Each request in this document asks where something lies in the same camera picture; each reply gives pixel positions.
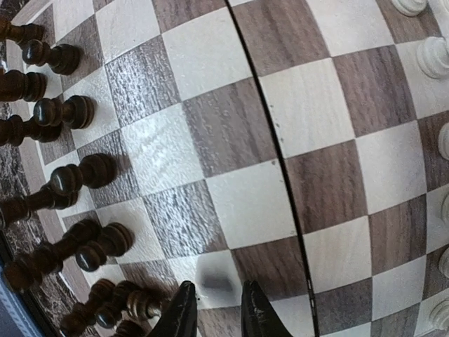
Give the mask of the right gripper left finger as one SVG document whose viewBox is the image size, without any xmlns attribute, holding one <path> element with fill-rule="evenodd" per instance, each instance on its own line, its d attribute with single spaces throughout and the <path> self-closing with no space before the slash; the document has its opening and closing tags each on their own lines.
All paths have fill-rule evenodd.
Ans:
<svg viewBox="0 0 449 337">
<path fill-rule="evenodd" d="M 183 281 L 150 332 L 150 337 L 195 337 L 197 317 L 195 285 L 191 281 Z"/>
</svg>

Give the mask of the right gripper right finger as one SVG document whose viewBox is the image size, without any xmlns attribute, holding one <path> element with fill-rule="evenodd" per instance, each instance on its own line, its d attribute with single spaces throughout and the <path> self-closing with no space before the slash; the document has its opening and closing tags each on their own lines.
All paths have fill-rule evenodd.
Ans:
<svg viewBox="0 0 449 337">
<path fill-rule="evenodd" d="M 292 337 L 257 281 L 245 281 L 241 297 L 241 334 Z"/>
</svg>

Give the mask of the dark piece bishop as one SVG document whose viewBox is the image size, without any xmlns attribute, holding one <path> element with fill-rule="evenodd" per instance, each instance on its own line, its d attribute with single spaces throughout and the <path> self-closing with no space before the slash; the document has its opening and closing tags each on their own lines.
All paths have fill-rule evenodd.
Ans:
<svg viewBox="0 0 449 337">
<path fill-rule="evenodd" d="M 19 253 L 4 268 L 6 286 L 13 292 L 23 292 L 40 285 L 46 275 L 60 272 L 64 261 L 80 246 L 97 239 L 101 229 L 94 220 L 83 219 L 71 226 L 61 240 L 53 244 L 42 241 L 32 252 Z"/>
</svg>

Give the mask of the wooden chess board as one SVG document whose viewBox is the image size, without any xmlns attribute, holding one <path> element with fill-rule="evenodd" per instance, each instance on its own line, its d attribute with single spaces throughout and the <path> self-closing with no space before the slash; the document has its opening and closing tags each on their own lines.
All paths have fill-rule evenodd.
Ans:
<svg viewBox="0 0 449 337">
<path fill-rule="evenodd" d="M 390 1 L 2 1 L 16 25 L 83 50 L 47 98 L 86 95 L 92 124 L 1 148 L 1 196 L 95 153 L 118 176 L 5 232 L 12 253 L 90 218 L 132 230 L 95 272 L 73 258 L 32 289 L 57 331 L 97 280 L 196 286 L 200 336 L 239 336 L 254 279 L 294 336 L 442 336 L 448 298 L 448 80 L 417 63 L 448 4 Z"/>
</svg>

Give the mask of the dark tall piece back row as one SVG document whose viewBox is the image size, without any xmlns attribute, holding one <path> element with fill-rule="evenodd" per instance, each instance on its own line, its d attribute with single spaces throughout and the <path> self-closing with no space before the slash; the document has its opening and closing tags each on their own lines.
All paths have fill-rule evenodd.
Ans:
<svg viewBox="0 0 449 337">
<path fill-rule="evenodd" d="M 44 184 L 39 191 L 30 195 L 20 195 L 1 200 L 1 230 L 18 220 L 27 220 L 32 213 L 41 209 L 66 209 L 77 202 L 78 192 L 60 195 L 51 187 Z"/>
</svg>

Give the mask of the white chess pieces row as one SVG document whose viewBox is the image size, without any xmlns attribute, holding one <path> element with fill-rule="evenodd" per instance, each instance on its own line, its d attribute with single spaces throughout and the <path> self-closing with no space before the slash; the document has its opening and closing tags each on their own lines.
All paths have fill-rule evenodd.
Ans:
<svg viewBox="0 0 449 337">
<path fill-rule="evenodd" d="M 392 1 L 398 12 L 408 17 L 419 15 L 427 7 L 426 1 Z M 416 50 L 417 64 L 432 79 L 448 78 L 448 39 L 445 37 L 428 37 Z M 448 123 L 438 131 L 437 150 L 439 156 L 448 160 Z M 439 303 L 430 313 L 429 321 L 433 328 L 448 330 L 448 300 Z"/>
</svg>

